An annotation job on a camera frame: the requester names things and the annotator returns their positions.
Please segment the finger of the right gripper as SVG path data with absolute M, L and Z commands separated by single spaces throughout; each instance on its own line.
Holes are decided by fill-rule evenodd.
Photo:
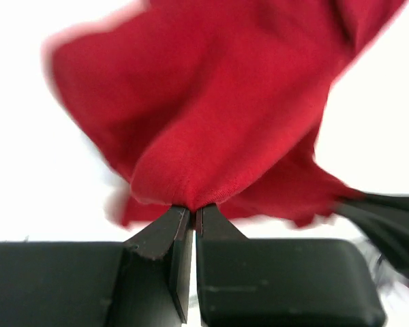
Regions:
M 357 200 L 340 200 L 335 213 L 358 226 L 393 268 L 409 279 L 409 195 L 364 193 Z

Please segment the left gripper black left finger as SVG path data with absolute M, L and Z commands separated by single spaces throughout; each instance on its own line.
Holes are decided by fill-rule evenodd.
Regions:
M 125 242 L 0 242 L 0 326 L 180 326 L 192 216 L 172 207 Z

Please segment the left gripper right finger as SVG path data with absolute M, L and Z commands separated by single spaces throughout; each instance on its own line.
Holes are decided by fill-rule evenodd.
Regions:
M 248 238 L 214 205 L 196 213 L 205 326 L 383 326 L 365 259 L 336 238 Z

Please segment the red shirt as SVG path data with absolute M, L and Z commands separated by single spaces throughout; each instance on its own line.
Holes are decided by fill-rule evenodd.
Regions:
M 172 205 L 310 224 L 361 193 L 320 168 L 329 91 L 403 1 L 151 1 L 52 42 L 53 92 L 128 184 L 120 225 Z

